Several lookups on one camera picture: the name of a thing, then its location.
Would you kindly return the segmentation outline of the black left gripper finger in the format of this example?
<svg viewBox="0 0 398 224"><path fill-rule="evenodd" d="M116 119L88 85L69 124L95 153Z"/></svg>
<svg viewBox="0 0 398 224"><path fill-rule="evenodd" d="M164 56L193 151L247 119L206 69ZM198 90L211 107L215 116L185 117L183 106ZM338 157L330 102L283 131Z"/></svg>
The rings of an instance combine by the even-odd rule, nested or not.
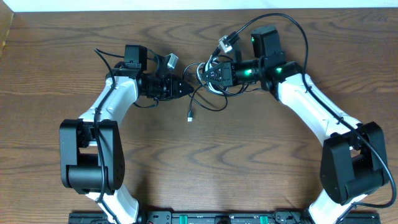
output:
<svg viewBox="0 0 398 224"><path fill-rule="evenodd" d="M184 80L174 80L174 93L182 91L194 91L194 88Z"/></svg>
<svg viewBox="0 0 398 224"><path fill-rule="evenodd" d="M176 100L176 99L182 98L184 96L187 96L191 93L192 93L192 91L182 91L182 92L178 91L178 92L172 93L169 97L169 100Z"/></svg>

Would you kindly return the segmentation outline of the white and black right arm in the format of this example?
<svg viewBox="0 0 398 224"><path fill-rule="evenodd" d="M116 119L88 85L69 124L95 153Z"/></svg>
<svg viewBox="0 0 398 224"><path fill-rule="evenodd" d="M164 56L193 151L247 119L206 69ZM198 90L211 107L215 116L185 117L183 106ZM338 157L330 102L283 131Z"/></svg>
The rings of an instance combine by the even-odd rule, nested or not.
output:
<svg viewBox="0 0 398 224"><path fill-rule="evenodd" d="M303 213L302 223L341 223L353 208L364 205L366 196L394 183L381 127L346 114L314 85L302 66L287 61L275 27L251 32L252 60L241 58L238 38L237 33L222 37L219 48L232 52L233 59L221 62L214 53L198 78L220 92L259 82L316 135L322 145L323 189Z"/></svg>

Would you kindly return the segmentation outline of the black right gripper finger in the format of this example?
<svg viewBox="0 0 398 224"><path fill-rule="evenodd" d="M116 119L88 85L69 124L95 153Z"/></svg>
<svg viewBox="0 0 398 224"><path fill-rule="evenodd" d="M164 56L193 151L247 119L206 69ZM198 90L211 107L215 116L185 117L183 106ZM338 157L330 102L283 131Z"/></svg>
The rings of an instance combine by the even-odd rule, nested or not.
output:
<svg viewBox="0 0 398 224"><path fill-rule="evenodd" d="M209 68L204 71L202 74L211 74L215 73L217 75L230 75L232 74L231 62L221 62L214 67Z"/></svg>
<svg viewBox="0 0 398 224"><path fill-rule="evenodd" d="M222 81L223 81L223 77L220 72L210 72L210 71L206 71L206 72L202 73L201 79L204 82L211 83L214 85L220 85L220 84L222 84Z"/></svg>

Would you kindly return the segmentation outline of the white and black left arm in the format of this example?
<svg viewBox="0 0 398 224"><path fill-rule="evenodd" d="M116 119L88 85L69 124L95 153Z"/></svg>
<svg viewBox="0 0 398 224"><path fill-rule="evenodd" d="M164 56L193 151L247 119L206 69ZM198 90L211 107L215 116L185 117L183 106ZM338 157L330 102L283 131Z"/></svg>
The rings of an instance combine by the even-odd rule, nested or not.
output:
<svg viewBox="0 0 398 224"><path fill-rule="evenodd" d="M124 55L108 67L105 86L96 101L77 119L60 124L60 175L64 187L95 201L98 213L73 212L69 223L149 223L147 212L123 184L125 158L119 125L140 96L158 106L193 93L193 87L174 75L178 57L155 54L157 64L147 73L150 49L126 45Z"/></svg>

